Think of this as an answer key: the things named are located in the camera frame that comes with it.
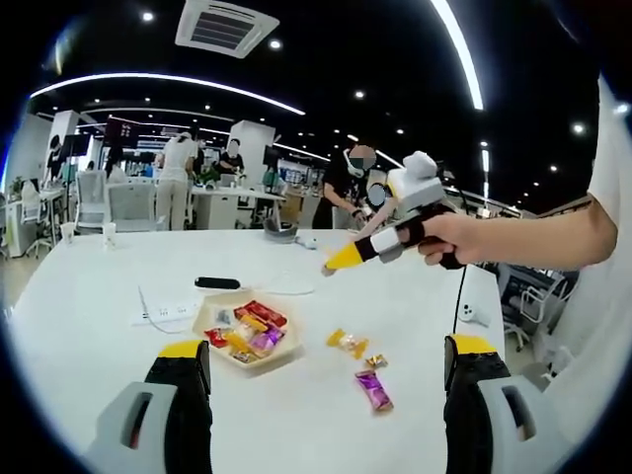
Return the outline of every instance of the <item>ceiling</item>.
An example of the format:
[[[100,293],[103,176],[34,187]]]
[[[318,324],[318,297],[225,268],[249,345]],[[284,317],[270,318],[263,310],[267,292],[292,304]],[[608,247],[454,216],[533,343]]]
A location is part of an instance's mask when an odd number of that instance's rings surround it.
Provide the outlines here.
[[[280,20],[270,38],[282,49],[264,40],[245,59],[175,45],[184,0],[100,3],[108,5],[97,4],[73,24],[61,72],[46,68],[42,87],[96,73],[172,74],[260,94],[305,115],[155,79],[75,84],[32,99],[31,112],[73,109],[97,121],[108,114],[173,124],[196,119],[224,131],[231,126],[225,119],[264,119],[281,143],[323,157],[350,145],[351,133],[397,161],[424,150],[445,163],[457,186],[479,195],[485,181],[480,142],[486,141],[491,199],[540,213],[586,193],[597,134],[596,68],[539,1],[449,1],[472,55],[483,111],[472,105],[459,56],[431,0],[235,0]],[[153,13],[153,21],[143,22],[143,12]],[[356,90],[365,93],[362,100]],[[225,119],[90,112],[146,107]],[[586,128],[582,135],[573,133],[576,122]]]

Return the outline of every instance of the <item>paper tray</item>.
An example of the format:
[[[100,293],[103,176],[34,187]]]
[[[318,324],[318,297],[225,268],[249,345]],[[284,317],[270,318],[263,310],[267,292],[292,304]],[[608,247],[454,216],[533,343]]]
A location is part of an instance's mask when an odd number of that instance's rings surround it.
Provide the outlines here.
[[[256,299],[260,303],[281,313],[287,319],[287,324],[282,327],[282,329],[285,330],[285,336],[280,343],[278,343],[278,346],[275,348],[273,353],[266,358],[254,360],[250,363],[244,363],[230,355],[231,349],[229,347],[219,349],[209,345],[210,351],[228,360],[233,365],[237,365],[238,367],[246,370],[262,368],[268,365],[279,365],[279,363],[283,360],[290,361],[293,355],[299,353],[302,346],[296,325],[296,317],[292,309],[286,303],[283,303],[278,299],[274,299],[265,293],[260,293],[254,290],[244,290],[206,296],[199,306],[199,313],[193,326],[194,333],[196,333],[196,335],[201,339],[207,341],[208,337],[204,331],[221,326],[214,320],[215,313],[218,308],[236,308],[249,303],[253,299]]]

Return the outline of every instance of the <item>floor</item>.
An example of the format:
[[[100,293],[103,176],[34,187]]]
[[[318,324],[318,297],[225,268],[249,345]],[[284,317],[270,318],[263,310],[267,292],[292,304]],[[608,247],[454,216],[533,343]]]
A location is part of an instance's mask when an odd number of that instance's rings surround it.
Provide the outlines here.
[[[7,303],[10,317],[11,308],[16,304],[20,294],[29,282],[29,278],[38,269],[38,265],[45,258],[46,249],[42,249],[39,259],[35,257],[23,257],[21,259],[9,259],[0,261],[0,272],[4,279],[4,300]],[[521,352],[517,352],[517,339],[515,336],[505,337],[505,362],[512,374],[519,374],[522,370],[534,362],[531,346],[525,346]]]

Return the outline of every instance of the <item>white shirt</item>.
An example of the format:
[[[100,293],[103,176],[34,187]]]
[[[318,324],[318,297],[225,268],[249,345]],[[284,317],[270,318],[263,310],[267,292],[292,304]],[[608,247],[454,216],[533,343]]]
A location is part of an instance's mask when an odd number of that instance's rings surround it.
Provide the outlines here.
[[[195,158],[198,155],[198,144],[186,138],[179,143],[180,136],[175,136],[167,142],[163,154],[165,155],[165,164],[160,174],[160,181],[179,181],[187,183],[189,175],[185,169],[187,160]]]
[[[123,183],[127,183],[127,175],[125,171],[123,171],[119,165],[114,165],[112,167],[112,171],[110,172],[110,176],[108,177],[109,185],[120,185]]]
[[[621,381],[632,347],[632,139],[624,117],[614,113],[617,104],[602,78],[599,102],[589,193],[617,226],[617,243],[608,260],[582,270],[562,319],[586,333],[586,344],[545,391],[562,432],[574,443],[595,427]]]

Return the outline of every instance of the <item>white cup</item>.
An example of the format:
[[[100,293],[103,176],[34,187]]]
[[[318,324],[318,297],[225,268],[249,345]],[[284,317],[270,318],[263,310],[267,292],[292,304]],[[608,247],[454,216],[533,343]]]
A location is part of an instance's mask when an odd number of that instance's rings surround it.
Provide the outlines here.
[[[61,224],[61,240],[63,240],[66,245],[72,244],[72,241],[75,237],[75,223],[74,222],[66,222]]]
[[[113,249],[116,244],[117,224],[108,222],[103,224],[103,244],[107,249]]]

